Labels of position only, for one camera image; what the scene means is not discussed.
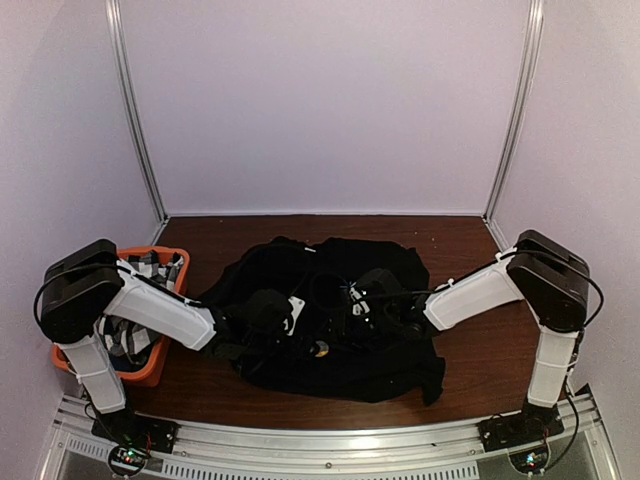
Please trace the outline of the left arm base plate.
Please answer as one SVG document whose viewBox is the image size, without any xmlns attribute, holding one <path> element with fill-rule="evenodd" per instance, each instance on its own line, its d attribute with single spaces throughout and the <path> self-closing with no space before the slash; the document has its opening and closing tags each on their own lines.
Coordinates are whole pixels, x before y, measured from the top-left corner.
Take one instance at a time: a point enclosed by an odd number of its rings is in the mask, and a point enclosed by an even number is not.
<svg viewBox="0 0 640 480">
<path fill-rule="evenodd" d="M 96 414 L 91 433 L 123 446 L 139 450 L 173 452 L 178 424 L 121 410 L 110 414 Z"/>
</svg>

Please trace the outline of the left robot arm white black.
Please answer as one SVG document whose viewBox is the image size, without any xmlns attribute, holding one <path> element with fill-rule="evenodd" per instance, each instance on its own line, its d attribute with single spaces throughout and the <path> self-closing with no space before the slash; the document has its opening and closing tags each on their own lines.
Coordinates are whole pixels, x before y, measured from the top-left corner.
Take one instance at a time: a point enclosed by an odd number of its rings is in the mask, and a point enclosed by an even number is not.
<svg viewBox="0 0 640 480">
<path fill-rule="evenodd" d="M 293 333 L 302 301 L 263 289 L 254 296 L 258 320 L 232 327 L 231 314 L 218 305 L 185 297 L 163 287 L 127 261 L 115 244 L 99 239 L 51 265 L 33 300 L 42 333 L 70 361 L 94 409 L 106 414 L 106 429 L 123 444 L 144 433 L 128 410 L 123 382 L 99 337 L 98 323 L 117 316 L 149 328 L 184 347 L 215 358 L 236 360 L 272 353 Z"/>
</svg>

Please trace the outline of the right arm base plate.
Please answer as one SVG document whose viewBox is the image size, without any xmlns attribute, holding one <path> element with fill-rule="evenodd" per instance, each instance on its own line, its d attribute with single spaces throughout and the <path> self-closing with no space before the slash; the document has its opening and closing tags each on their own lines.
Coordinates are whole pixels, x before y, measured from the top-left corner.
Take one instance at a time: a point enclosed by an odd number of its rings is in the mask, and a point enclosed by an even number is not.
<svg viewBox="0 0 640 480">
<path fill-rule="evenodd" d="M 477 428 L 485 452 L 543 442 L 549 436 L 564 432 L 558 414 L 543 417 L 524 412 L 492 416 L 480 421 Z"/>
</svg>

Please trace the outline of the round gold brooch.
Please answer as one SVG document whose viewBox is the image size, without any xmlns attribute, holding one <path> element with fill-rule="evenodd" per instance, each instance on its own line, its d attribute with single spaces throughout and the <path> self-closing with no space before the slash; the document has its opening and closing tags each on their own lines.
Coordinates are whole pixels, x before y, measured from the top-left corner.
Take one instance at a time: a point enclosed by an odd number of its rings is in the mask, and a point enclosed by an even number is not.
<svg viewBox="0 0 640 480">
<path fill-rule="evenodd" d="M 326 356 L 330 351 L 329 345 L 321 340 L 317 340 L 313 343 L 310 348 L 310 354 L 315 358 L 322 358 Z"/>
</svg>

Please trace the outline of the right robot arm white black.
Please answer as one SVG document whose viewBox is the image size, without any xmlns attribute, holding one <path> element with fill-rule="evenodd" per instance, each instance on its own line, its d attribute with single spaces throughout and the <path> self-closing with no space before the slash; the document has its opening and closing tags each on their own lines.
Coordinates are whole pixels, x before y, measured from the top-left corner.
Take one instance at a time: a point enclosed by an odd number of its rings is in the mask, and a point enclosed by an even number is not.
<svg viewBox="0 0 640 480">
<path fill-rule="evenodd" d="M 396 303 L 414 329 L 435 336 L 498 307 L 525 304 L 539 340 L 522 412 L 514 417 L 512 430 L 519 440 L 530 442 L 550 426 L 586 327 L 599 313 L 589 308 L 591 292 L 604 296 L 581 257 L 536 230 L 526 230 L 489 263 L 433 290 L 407 290 L 390 273 L 373 271 L 342 287 L 336 310 L 370 320 Z"/>
</svg>

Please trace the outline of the black t-shirt blue logo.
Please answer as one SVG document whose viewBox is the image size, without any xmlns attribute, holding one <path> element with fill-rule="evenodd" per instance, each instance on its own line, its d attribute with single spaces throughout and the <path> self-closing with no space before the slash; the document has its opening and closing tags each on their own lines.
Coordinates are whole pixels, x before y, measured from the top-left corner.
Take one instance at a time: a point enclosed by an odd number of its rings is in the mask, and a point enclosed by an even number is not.
<svg viewBox="0 0 640 480">
<path fill-rule="evenodd" d="M 221 292 L 237 297 L 261 289 L 294 293 L 306 302 L 295 330 L 297 337 L 326 342 L 322 358 L 290 356 L 268 360 L 229 360 L 246 382 L 271 391 L 321 398 L 378 403 L 419 390 L 425 405 L 443 391 L 445 360 L 433 336 L 397 343 L 383 350 L 349 350 L 328 338 L 326 327 L 335 313 L 342 287 L 367 272 L 387 269 L 410 290 L 429 290 L 430 275 L 418 252 L 390 241 L 330 238 L 308 245 L 286 237 L 247 250 L 226 266 L 220 278 L 200 297 L 209 302 Z"/>
</svg>

